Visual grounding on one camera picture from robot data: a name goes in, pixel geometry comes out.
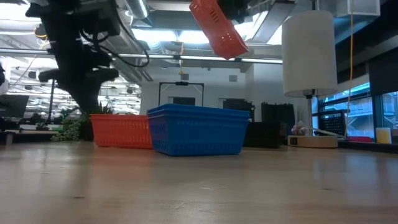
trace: white wall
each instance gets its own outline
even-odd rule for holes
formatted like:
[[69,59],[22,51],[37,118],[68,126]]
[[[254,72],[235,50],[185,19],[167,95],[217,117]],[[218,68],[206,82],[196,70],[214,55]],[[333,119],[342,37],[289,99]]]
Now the white wall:
[[307,101],[305,98],[289,98],[284,95],[282,65],[255,64],[246,73],[246,99],[256,106],[256,121],[261,121],[261,103],[291,103],[296,118],[308,121]]
[[[147,110],[158,106],[159,82],[179,82],[181,80],[178,74],[179,68],[147,68],[149,75],[154,82],[142,84],[141,94],[141,114],[146,114]],[[217,108],[220,99],[223,98],[245,98],[245,74],[240,73],[238,69],[212,68],[210,71],[206,68],[186,68],[184,73],[190,74],[190,83],[205,84],[204,106]],[[230,75],[237,75],[238,82],[229,82]],[[195,97],[197,106],[201,106],[201,93],[194,86],[175,86],[170,85],[161,94],[160,104],[168,102],[169,97]]]

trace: red basket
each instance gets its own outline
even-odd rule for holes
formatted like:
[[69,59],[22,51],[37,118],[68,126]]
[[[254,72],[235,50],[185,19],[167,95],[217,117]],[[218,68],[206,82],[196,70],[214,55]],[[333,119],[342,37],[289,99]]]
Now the red basket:
[[91,114],[99,147],[152,149],[147,116]]
[[189,8],[215,54],[230,59],[249,51],[217,0],[193,0]]

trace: wooden tabletop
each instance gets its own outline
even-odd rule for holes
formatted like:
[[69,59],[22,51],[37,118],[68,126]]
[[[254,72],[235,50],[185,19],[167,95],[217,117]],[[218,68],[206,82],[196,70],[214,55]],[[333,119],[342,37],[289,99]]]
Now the wooden tabletop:
[[169,157],[92,143],[0,150],[0,223],[398,223],[398,156],[245,149]]

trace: desk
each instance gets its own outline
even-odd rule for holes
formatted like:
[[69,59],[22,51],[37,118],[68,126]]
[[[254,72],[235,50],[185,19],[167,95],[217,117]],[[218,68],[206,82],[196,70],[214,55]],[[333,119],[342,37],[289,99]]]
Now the desk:
[[168,157],[93,143],[0,151],[8,223],[398,223],[398,156],[245,149]]

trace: blue plastic basket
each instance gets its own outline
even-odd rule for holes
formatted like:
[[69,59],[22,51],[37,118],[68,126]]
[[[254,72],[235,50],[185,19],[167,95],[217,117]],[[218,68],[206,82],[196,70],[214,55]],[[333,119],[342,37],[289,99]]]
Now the blue plastic basket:
[[248,111],[167,104],[148,111],[153,148],[170,156],[239,154]]

